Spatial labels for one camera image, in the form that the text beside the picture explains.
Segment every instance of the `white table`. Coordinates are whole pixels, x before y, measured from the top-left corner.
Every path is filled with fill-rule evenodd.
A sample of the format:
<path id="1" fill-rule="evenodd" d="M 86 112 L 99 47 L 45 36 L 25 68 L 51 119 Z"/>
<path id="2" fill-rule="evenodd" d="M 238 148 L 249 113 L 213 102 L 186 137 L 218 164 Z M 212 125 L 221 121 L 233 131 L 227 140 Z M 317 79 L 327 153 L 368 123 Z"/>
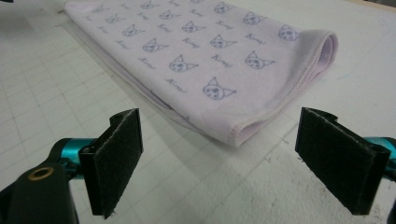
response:
<path id="1" fill-rule="evenodd" d="M 64 0 L 0 3 L 0 189 L 63 137 L 97 137 L 139 107 L 145 152 L 106 223 L 386 223 L 396 184 L 381 182 L 370 216 L 352 216 L 294 151 L 302 106 L 361 136 L 396 137 L 396 13 L 342 0 L 227 0 L 304 29 L 333 30 L 333 67 L 240 148 L 186 130 L 111 72 L 76 38 Z M 91 214 L 70 181 L 81 223 Z"/>

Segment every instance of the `towel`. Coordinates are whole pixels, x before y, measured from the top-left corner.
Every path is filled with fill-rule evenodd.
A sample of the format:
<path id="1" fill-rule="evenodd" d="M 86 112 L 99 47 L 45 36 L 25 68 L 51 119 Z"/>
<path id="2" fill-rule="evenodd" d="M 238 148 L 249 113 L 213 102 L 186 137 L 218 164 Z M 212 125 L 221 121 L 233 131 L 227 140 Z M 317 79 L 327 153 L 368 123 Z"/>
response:
<path id="1" fill-rule="evenodd" d="M 111 67 L 176 122 L 239 147 L 329 68 L 337 38 L 212 0 L 67 2 Z"/>

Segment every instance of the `black object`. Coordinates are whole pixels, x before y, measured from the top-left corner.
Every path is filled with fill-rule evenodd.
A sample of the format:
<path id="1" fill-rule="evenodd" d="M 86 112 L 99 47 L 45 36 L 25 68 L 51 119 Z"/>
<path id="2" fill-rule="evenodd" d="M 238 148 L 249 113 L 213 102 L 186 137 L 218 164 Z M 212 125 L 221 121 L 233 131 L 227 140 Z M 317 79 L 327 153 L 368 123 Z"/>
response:
<path id="1" fill-rule="evenodd" d="M 296 151 L 353 215 L 369 214 L 389 150 L 337 123 L 335 115 L 303 108 Z"/>
<path id="2" fill-rule="evenodd" d="M 59 140 L 44 162 L 0 192 L 0 224 L 78 223 L 67 181 L 81 174 L 92 213 L 108 218 L 143 152 L 138 112 L 114 115 L 97 139 Z"/>

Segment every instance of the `grid-patterned surface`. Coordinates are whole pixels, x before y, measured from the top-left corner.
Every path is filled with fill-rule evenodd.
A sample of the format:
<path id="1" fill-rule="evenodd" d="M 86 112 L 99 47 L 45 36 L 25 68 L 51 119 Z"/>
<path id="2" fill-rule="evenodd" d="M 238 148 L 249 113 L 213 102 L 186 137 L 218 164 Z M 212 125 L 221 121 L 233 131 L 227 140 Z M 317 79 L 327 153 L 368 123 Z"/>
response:
<path id="1" fill-rule="evenodd" d="M 230 2 L 272 18 L 290 9 L 277 1 Z M 293 21 L 305 14 L 303 6 L 309 2 L 288 3 L 296 8 L 295 14 L 282 14 L 279 19 Z M 308 19 L 324 8 L 327 14 L 321 12 L 322 21 L 312 23 L 300 19 L 300 25 L 327 25 L 338 32 L 341 41 L 351 43 L 341 43 L 343 60 L 260 133 L 240 148 L 232 148 L 175 124 L 105 67 L 74 36 L 61 11 L 62 0 L 0 2 L 0 189 L 42 162 L 59 139 L 97 137 L 108 127 L 110 116 L 139 107 L 145 152 L 117 214 L 106 223 L 385 222 L 394 184 L 383 181 L 370 216 L 353 217 L 298 159 L 294 143 L 302 105 L 328 109 L 357 133 L 396 136 L 391 75 L 396 54 L 386 48 L 396 38 L 396 26 L 387 22 L 395 16 L 343 2 L 337 2 L 341 7 L 312 4 L 315 10 Z M 333 13 L 340 8 L 361 18 L 363 29 L 348 30 L 359 24 L 351 16 L 333 21 Z M 368 13 L 362 12 L 380 15 L 376 18 L 381 21 L 369 20 L 373 16 L 365 19 Z M 367 30 L 378 32 L 361 36 Z M 378 60 L 383 52 L 388 56 Z M 375 70 L 366 61 L 381 66 Z M 370 73 L 382 78 L 368 77 Z M 366 91 L 373 83 L 383 89 Z M 375 105 L 378 99 L 387 103 Z M 375 112 L 385 120 L 361 122 Z M 104 222 L 92 216 L 83 180 L 70 181 L 70 188 L 80 223 Z"/>

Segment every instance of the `folded cloth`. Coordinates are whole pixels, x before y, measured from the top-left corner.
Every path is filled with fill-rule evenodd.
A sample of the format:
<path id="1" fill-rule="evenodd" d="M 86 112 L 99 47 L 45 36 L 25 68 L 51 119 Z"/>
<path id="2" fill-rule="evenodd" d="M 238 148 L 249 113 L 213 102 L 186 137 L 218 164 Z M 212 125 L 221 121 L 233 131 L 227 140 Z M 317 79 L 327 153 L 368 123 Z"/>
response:
<path id="1" fill-rule="evenodd" d="M 165 114 L 240 146 L 332 64 L 333 32 L 226 2 L 68 2 L 71 20 Z"/>

